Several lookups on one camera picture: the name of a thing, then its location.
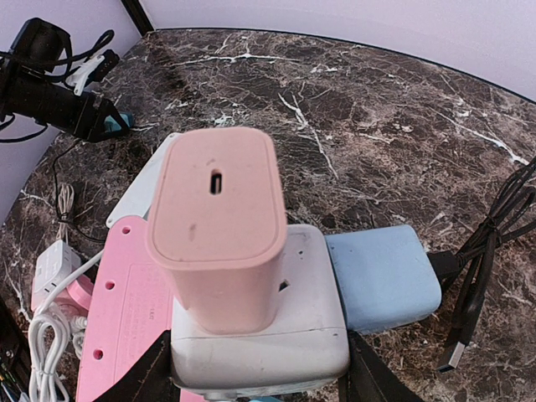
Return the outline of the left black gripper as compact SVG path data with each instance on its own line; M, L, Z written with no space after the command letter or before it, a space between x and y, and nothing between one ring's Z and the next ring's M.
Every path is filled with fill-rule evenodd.
M94 107L95 96L72 91L41 80L16 79L12 86L12 113L33 118L88 142L101 142L105 135L126 135L131 115L120 113L103 99Z

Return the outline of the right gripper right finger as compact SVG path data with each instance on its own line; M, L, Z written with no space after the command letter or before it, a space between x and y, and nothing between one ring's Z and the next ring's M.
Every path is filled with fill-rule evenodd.
M414 401L407 388L357 332L348 331L350 366L338 380L339 401Z

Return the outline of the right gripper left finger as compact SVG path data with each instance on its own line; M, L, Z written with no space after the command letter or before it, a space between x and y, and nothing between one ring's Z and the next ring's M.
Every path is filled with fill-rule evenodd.
M109 389L109 401L171 401L171 331L164 331Z

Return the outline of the white cube socket adapter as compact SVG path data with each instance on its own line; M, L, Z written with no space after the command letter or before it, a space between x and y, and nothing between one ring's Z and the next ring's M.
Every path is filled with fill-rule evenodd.
M282 262L279 309L261 332L213 335L173 303L172 376L178 387L208 400L255 399L321 388L347 372L347 328L322 232L290 225Z

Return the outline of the pink triangular power socket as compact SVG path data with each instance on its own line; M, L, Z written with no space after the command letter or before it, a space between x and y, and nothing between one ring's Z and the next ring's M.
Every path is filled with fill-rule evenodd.
M164 331L171 331L173 295L145 245L137 216L110 229L90 302L76 389L78 401L109 401L114 386ZM180 390L172 382L172 400Z

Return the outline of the light blue charger plug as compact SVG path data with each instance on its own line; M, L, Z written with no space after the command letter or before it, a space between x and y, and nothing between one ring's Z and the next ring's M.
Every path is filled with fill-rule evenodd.
M439 280L405 224L325 237L347 329L370 334L418 322L441 304Z

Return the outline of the pink charger plug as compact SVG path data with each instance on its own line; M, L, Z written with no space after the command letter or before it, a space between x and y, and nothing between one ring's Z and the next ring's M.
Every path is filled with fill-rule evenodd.
M149 255L204 330L259 332L276 314L287 221L271 138L249 127L179 135L147 218Z

